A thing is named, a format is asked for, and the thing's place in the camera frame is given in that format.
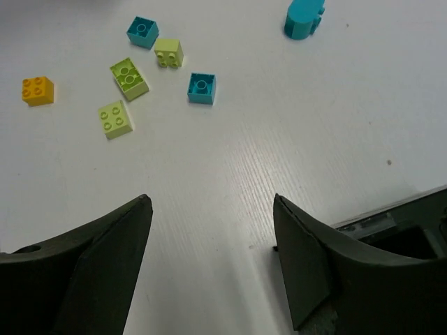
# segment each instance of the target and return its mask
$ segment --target white table surface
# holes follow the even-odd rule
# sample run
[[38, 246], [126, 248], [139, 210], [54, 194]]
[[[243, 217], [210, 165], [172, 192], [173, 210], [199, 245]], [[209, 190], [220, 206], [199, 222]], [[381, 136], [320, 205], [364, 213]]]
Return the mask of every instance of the white table surface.
[[[276, 192], [333, 224], [447, 184], [447, 3], [328, 0], [287, 39], [290, 0], [1, 0], [0, 247], [13, 252], [148, 194], [154, 219], [126, 335], [291, 334], [272, 222]], [[178, 70], [126, 36], [179, 38]], [[106, 140], [130, 57], [151, 91]], [[188, 104], [214, 73], [214, 106]], [[27, 107], [48, 76], [56, 103]]]

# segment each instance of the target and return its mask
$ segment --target light green lego brick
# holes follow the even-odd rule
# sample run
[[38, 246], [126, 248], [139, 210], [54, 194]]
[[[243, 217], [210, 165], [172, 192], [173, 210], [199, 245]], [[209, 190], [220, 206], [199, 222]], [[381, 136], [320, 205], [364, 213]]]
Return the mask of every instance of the light green lego brick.
[[183, 63], [183, 50], [179, 40], [157, 38], [154, 45], [156, 58], [162, 67], [177, 68]]
[[130, 58], [120, 61], [110, 67], [110, 70], [127, 100], [132, 101], [149, 91], [146, 81], [142, 78]]
[[132, 131], [132, 125], [122, 100], [100, 108], [98, 116], [105, 136], [109, 140]]

